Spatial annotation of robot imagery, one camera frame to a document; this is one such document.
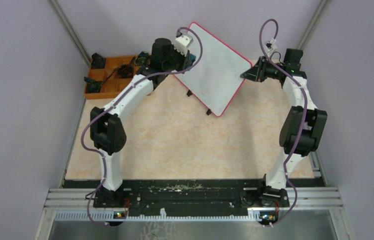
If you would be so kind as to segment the whiteboard with pink frame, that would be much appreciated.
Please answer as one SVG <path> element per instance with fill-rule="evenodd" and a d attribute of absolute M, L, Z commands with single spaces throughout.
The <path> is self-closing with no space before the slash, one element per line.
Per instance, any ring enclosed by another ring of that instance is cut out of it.
<path fill-rule="evenodd" d="M 202 57 L 199 58 L 200 46 L 195 39 L 188 49 L 199 63 L 176 78 L 209 113 L 220 117 L 244 82 L 240 75 L 253 64 L 199 23 L 193 21 L 189 28 L 202 42 Z"/>

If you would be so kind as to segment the blue whiteboard eraser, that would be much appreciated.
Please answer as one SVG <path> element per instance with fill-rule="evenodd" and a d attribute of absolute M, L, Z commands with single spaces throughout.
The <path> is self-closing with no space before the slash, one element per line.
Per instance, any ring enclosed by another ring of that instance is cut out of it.
<path fill-rule="evenodd" d="M 193 54 L 189 54 L 188 55 L 188 64 L 190 66 L 194 64 L 195 60 L 196 60 L 196 56 L 195 55 L 193 55 Z"/>

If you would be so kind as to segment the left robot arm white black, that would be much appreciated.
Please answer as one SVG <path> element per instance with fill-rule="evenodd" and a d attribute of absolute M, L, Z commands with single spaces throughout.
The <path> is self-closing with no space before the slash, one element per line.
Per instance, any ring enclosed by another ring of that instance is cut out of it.
<path fill-rule="evenodd" d="M 192 42 L 188 35 L 175 41 L 156 39 L 150 60 L 138 69 L 127 87 L 104 107 L 91 110 L 87 126 L 94 144 L 91 151 L 99 154 L 102 170 L 101 182 L 91 195 L 94 207 L 129 208 L 129 196 L 120 190 L 120 152 L 127 141 L 123 122 L 168 75 L 182 74 L 195 65 L 197 57 L 188 49 Z"/>

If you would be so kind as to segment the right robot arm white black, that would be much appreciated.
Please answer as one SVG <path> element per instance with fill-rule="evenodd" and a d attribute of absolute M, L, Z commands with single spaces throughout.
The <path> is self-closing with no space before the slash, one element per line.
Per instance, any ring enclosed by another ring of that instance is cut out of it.
<path fill-rule="evenodd" d="M 267 78 L 278 80 L 291 105 L 280 131 L 281 151 L 257 188 L 256 199 L 262 206 L 289 206 L 287 178 L 303 158 L 317 150 L 328 118 L 327 112 L 318 109 L 311 99 L 307 75 L 301 70 L 302 56 L 303 51 L 294 48 L 287 49 L 283 61 L 276 64 L 261 56 L 240 75 L 259 83 Z"/>

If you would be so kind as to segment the green yellow item in tray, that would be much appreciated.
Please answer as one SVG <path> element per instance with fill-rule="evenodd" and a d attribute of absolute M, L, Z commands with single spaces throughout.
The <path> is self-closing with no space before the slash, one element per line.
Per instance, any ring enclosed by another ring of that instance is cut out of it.
<path fill-rule="evenodd" d="M 146 51 L 142 51 L 141 53 L 139 53 L 137 55 L 137 57 L 135 58 L 134 60 L 134 64 L 136 66 L 142 66 L 142 65 L 145 65 L 148 63 L 148 60 L 149 60 L 149 57 L 150 57 L 150 54 Z"/>

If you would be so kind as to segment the orange wooden compartment tray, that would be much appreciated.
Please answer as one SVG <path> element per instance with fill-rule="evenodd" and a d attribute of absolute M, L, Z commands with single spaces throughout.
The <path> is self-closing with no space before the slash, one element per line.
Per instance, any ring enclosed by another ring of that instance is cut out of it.
<path fill-rule="evenodd" d="M 104 69 L 89 69 L 88 78 L 102 82 L 102 87 L 98 93 L 86 93 L 87 100 L 112 99 L 125 89 L 132 81 L 140 66 L 134 64 L 136 55 L 113 56 L 106 58 Z"/>

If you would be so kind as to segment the black item tray top-left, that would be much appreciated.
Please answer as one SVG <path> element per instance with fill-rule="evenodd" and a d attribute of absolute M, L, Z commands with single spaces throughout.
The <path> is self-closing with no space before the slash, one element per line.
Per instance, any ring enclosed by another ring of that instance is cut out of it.
<path fill-rule="evenodd" d="M 106 58 L 105 57 L 101 56 L 98 53 L 94 53 L 94 54 L 91 55 L 90 68 L 92 70 L 104 69 L 105 65 L 106 65 Z"/>

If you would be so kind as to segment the black green item tray left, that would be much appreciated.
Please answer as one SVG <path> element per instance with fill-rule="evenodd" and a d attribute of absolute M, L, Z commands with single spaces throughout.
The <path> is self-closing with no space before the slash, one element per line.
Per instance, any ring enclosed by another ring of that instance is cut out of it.
<path fill-rule="evenodd" d="M 86 93 L 99 93 L 102 87 L 102 82 L 94 80 L 89 77 L 84 77 L 86 82 Z"/>

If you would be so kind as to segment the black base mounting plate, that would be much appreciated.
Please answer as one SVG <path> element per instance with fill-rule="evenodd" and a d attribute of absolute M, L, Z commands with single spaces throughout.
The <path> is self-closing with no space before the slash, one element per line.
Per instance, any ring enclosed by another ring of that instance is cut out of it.
<path fill-rule="evenodd" d="M 94 207 L 91 195 L 99 185 L 98 180 L 65 180 L 64 189 L 86 189 L 82 199 L 91 200 L 92 210 L 115 208 L 115 219 L 128 217 L 242 217 L 251 207 L 289 208 L 294 196 L 287 196 L 289 206 L 263 206 L 257 200 L 261 179 L 188 179 L 188 180 L 125 180 L 120 187 L 129 196 L 129 208 Z M 324 187 L 321 178 L 292 179 L 292 187 Z"/>

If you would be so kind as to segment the aluminium frame rail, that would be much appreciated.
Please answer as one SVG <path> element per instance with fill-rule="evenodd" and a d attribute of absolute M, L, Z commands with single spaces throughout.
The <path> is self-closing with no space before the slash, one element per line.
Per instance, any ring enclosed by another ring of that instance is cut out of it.
<path fill-rule="evenodd" d="M 50 189 L 35 235 L 46 240 L 56 220 L 122 222 L 257 222 L 274 227 L 295 212 L 327 211 L 334 234 L 352 240 L 339 190 L 335 187 L 288 188 L 279 200 L 264 205 L 253 200 L 254 187 L 210 189 L 163 187 L 145 190 L 124 188 L 120 203 L 100 200 L 85 188 Z"/>

